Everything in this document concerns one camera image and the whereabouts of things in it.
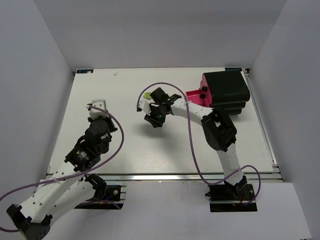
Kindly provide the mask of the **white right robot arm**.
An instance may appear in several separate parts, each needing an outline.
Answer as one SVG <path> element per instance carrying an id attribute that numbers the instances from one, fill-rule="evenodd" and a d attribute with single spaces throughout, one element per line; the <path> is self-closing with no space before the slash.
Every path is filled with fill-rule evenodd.
<path id="1" fill-rule="evenodd" d="M 224 185 L 229 192 L 238 195 L 247 185 L 236 153 L 237 130 L 230 117 L 216 108 L 201 106 L 178 94 L 169 96 L 160 87 L 150 94 L 152 102 L 137 101 L 137 111 L 145 112 L 144 119 L 154 128 L 161 128 L 167 115 L 183 117 L 200 125 L 208 145 L 217 152 Z"/>

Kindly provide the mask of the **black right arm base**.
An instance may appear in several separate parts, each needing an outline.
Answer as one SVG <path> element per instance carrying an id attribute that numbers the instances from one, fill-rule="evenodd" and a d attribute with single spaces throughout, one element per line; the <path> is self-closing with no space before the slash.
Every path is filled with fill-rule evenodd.
<path id="1" fill-rule="evenodd" d="M 247 184 L 238 195 L 234 195 L 224 184 L 209 185 L 205 197 L 209 200 L 211 213 L 248 213 L 258 211 L 252 184 Z"/>

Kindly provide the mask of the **pink drawer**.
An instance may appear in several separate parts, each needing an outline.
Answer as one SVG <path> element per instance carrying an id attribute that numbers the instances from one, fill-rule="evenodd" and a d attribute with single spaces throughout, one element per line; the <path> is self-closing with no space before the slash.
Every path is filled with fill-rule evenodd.
<path id="1" fill-rule="evenodd" d="M 203 84 L 203 82 L 201 81 L 200 82 L 200 87 L 199 87 L 199 90 L 200 90 L 200 95 L 199 95 L 199 98 L 201 100 L 201 105 L 203 107 L 209 107 L 209 101 L 208 101 L 208 86 L 206 84 Z"/>
<path id="2" fill-rule="evenodd" d="M 201 93 L 201 91 L 199 89 L 190 90 L 190 91 L 185 92 L 188 101 L 190 101 L 196 105 L 202 106 L 202 101 L 200 99 L 200 93 Z"/>
<path id="3" fill-rule="evenodd" d="M 202 74 L 200 89 L 201 89 L 201 93 L 204 95 L 204 104 L 206 107 L 209 107 L 212 104 L 213 100 L 212 100 L 211 90 L 204 73 Z"/>

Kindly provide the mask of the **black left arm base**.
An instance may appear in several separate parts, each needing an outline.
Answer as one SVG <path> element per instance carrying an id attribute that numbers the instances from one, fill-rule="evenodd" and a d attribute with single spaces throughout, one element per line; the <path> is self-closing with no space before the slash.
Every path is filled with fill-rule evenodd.
<path id="1" fill-rule="evenodd" d="M 91 198 L 78 204 L 75 209 L 83 210 L 121 210 L 127 193 L 127 184 L 122 181 L 107 181 L 106 185 L 95 191 Z"/>

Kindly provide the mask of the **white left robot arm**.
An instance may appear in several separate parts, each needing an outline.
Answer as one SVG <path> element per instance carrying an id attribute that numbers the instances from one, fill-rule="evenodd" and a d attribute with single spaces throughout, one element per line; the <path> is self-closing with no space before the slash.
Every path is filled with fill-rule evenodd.
<path id="1" fill-rule="evenodd" d="M 105 192 L 106 182 L 97 174 L 87 175 L 87 172 L 109 151 L 111 134 L 117 128 L 107 116 L 89 117 L 88 121 L 89 127 L 56 173 L 30 198 L 7 208 L 6 213 L 25 239 L 42 240 L 54 221 Z"/>

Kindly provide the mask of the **pink bottom drawer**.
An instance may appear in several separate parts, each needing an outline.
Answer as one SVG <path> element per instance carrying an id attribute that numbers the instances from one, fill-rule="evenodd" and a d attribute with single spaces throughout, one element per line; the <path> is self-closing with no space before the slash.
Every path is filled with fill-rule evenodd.
<path id="1" fill-rule="evenodd" d="M 200 93 L 201 93 L 201 91 L 199 89 L 190 90 L 190 91 L 185 92 L 188 101 L 190 101 L 196 105 L 202 106 L 202 101 L 200 99 Z"/>

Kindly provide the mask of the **pink top drawer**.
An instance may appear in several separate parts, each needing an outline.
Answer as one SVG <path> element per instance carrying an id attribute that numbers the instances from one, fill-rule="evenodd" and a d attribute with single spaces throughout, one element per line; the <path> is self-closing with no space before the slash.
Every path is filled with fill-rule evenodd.
<path id="1" fill-rule="evenodd" d="M 204 95 L 204 104 L 206 107 L 209 107 L 212 104 L 213 100 L 212 100 L 211 90 L 204 73 L 202 74 L 200 89 L 201 89 L 201 93 Z"/>

